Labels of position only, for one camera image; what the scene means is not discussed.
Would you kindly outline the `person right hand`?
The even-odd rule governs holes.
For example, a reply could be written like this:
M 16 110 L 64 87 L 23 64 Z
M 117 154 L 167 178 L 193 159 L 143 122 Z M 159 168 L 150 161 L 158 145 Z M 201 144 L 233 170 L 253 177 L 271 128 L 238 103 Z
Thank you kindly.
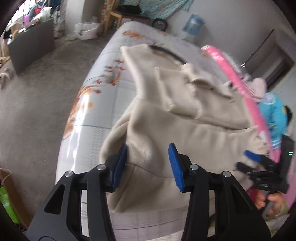
M 283 194 L 275 192 L 266 195 L 263 191 L 258 190 L 255 197 L 255 206 L 258 210 L 265 208 L 266 201 L 272 202 L 271 208 L 267 211 L 265 219 L 277 218 L 288 213 L 288 206 L 284 200 Z

